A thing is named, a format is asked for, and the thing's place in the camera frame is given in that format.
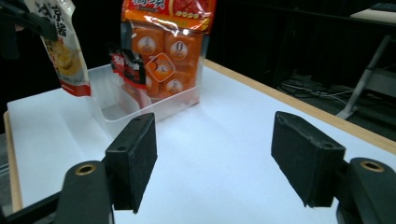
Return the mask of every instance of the wooden table edge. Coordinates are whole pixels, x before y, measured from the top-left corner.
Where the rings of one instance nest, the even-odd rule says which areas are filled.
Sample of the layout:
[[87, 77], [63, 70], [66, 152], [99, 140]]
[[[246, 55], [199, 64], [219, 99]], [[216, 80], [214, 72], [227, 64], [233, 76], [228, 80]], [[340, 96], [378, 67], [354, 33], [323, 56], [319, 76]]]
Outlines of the wooden table edge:
[[293, 98], [286, 93], [283, 93], [281, 91], [278, 91], [274, 88], [271, 88], [269, 86], [266, 86], [250, 77], [243, 76], [229, 68], [226, 68], [220, 64], [214, 63], [212, 61], [209, 61], [208, 59], [205, 59], [205, 66], [223, 74], [226, 77], [230, 77], [234, 80], [237, 80], [245, 85], [248, 85], [249, 87], [260, 91], [266, 95], [269, 95], [275, 99], [277, 99], [280, 102], [283, 102], [287, 105], [290, 105], [298, 110], [301, 110], [305, 112], [306, 114], [320, 119], [346, 133], [350, 133], [359, 139], [372, 144], [376, 147], [380, 147], [392, 154], [396, 155], [396, 142], [381, 136], [377, 133], [370, 132], [356, 124], [353, 124], [347, 120], [340, 119], [336, 117], [335, 115], [332, 115], [326, 111], [323, 111], [321, 109], [318, 109], [312, 105], [309, 105], [303, 101], [300, 101], [296, 98]]
[[12, 137], [9, 113], [3, 115], [7, 138], [7, 154], [9, 166], [9, 184], [11, 190], [12, 211], [17, 212], [23, 208], [21, 200], [21, 184], [18, 174], [17, 158], [15, 156], [14, 140]]

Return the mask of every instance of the orange snack package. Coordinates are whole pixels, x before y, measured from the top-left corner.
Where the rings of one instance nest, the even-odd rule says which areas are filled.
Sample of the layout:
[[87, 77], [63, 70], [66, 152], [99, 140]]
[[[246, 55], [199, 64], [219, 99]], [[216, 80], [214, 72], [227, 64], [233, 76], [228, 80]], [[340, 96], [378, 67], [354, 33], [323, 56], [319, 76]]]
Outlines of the orange snack package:
[[130, 27], [121, 34], [122, 45], [142, 56], [152, 102], [199, 85], [215, 5], [216, 0], [124, 0], [121, 22]]

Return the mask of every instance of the table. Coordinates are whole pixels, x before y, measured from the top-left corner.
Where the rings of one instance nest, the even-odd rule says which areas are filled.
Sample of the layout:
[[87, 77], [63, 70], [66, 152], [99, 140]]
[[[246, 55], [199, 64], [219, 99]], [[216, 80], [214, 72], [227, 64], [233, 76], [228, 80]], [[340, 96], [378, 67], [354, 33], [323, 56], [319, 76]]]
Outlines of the table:
[[[156, 124], [158, 160], [139, 212], [116, 223], [336, 223], [308, 208], [271, 157], [276, 111], [306, 119], [346, 147], [396, 168], [396, 143], [205, 61], [201, 102]], [[14, 209], [62, 189], [76, 163], [101, 160], [111, 143], [85, 101], [62, 90], [8, 104]]]

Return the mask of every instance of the clear plastic container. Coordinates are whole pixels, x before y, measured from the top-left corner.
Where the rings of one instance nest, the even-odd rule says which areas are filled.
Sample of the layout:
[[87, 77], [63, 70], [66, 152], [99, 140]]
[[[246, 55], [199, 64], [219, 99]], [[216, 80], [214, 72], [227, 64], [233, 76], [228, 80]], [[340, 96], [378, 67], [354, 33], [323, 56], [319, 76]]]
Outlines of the clear plastic container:
[[114, 138], [139, 115], [153, 112], [158, 122], [197, 104], [200, 98], [198, 85], [140, 109], [137, 101], [121, 87], [123, 81], [113, 73], [110, 64], [90, 69], [88, 73], [92, 97], [86, 97], [87, 102], [93, 116]]

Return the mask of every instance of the dark background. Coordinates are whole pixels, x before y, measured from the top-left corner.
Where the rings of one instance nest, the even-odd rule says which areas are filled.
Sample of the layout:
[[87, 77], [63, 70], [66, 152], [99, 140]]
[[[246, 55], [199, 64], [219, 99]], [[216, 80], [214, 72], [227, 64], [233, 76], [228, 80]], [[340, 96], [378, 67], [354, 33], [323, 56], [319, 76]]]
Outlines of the dark background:
[[[88, 68], [109, 63], [106, 42], [120, 43], [121, 0], [74, 0], [73, 26]], [[296, 17], [249, 4], [300, 9], [337, 17], [364, 10], [373, 0], [218, 0], [206, 58], [271, 87], [293, 71], [323, 85], [354, 87], [372, 59], [381, 29]], [[0, 58], [1, 112], [7, 102], [60, 88], [41, 39], [29, 30], [17, 32], [21, 57]], [[396, 63], [390, 43], [378, 66]]]

